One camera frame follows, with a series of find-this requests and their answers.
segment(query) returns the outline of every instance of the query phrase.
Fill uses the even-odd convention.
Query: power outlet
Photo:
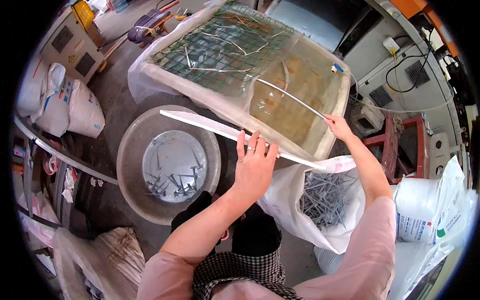
[[[384,47],[390,54],[394,54],[400,50],[400,46],[392,39],[391,36],[387,37],[383,42]]]

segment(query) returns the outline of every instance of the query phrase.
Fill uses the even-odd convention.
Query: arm
[[[181,257],[196,266],[213,249],[223,232],[238,219],[272,181],[278,146],[270,144],[265,156],[265,140],[256,131],[248,146],[256,150],[245,153],[245,132],[237,139],[238,161],[233,186],[208,208],[180,225],[163,244],[160,252]]]
[[[367,209],[375,199],[381,196],[392,198],[392,191],[388,184],[387,177],[382,169],[382,165],[362,143],[362,141],[352,133],[347,122],[342,117],[325,115],[328,120],[325,123],[330,127],[335,137],[347,144],[352,154],[360,175],[360,182],[365,192],[365,209]]]

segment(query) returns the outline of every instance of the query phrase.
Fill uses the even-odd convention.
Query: concrete floor
[[[150,10],[149,7],[152,3],[155,6],[156,1],[139,3],[141,5],[131,6],[124,10],[123,14],[117,16],[111,14],[110,26],[125,23],[125,20],[133,20],[134,23],[138,19],[137,15],[141,13],[141,16]],[[106,29],[102,26],[99,25],[103,34]],[[126,29],[118,28],[115,30],[121,31],[120,34],[126,31]],[[115,35],[116,32],[112,30],[110,34]],[[90,89],[98,98],[103,109],[106,125],[96,140],[81,137],[84,142],[84,159],[88,157],[91,164],[105,173],[115,174],[117,150],[124,132],[132,121],[151,108],[166,104],[182,105],[203,116],[219,120],[211,111],[197,107],[185,96],[158,94],[137,105],[128,89],[127,70],[142,51],[138,45],[126,41],[108,58],[107,68],[92,78],[89,83]],[[220,136],[217,136],[217,139],[222,154],[222,172],[217,192],[222,194],[230,188],[234,181],[237,154],[235,142]],[[285,164],[285,161],[278,161],[278,163]],[[118,186],[106,183],[102,188],[96,187],[88,199],[78,199],[78,201],[83,202],[81,206],[90,221],[90,227],[97,233],[119,226],[132,226],[146,260],[160,249],[170,234],[169,226],[151,223],[136,214],[123,198]],[[283,234],[281,261],[287,276],[285,285],[291,287],[322,275],[313,254],[313,245],[289,234],[282,228],[280,229]],[[218,246],[218,250],[227,251],[230,244],[231,241],[227,240]]]

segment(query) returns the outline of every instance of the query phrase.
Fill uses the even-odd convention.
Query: yellow crate
[[[72,12],[80,26],[83,25],[84,30],[88,30],[93,23],[93,19],[95,19],[95,14],[90,7],[88,7],[87,2],[78,2],[72,7]]]

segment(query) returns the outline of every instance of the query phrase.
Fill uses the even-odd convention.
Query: ventilation grille
[[[425,84],[428,81],[430,81],[430,77],[428,77],[428,74],[425,71],[425,69],[422,68],[422,63],[420,62],[420,60],[418,60],[416,63],[406,68],[405,72],[407,73],[407,76],[410,82],[412,84],[415,84],[415,87],[419,87],[422,84]]]
[[[388,92],[385,91],[383,85],[374,89],[369,95],[370,98],[372,98],[373,101],[375,101],[380,107],[384,107],[385,105],[393,101]]]

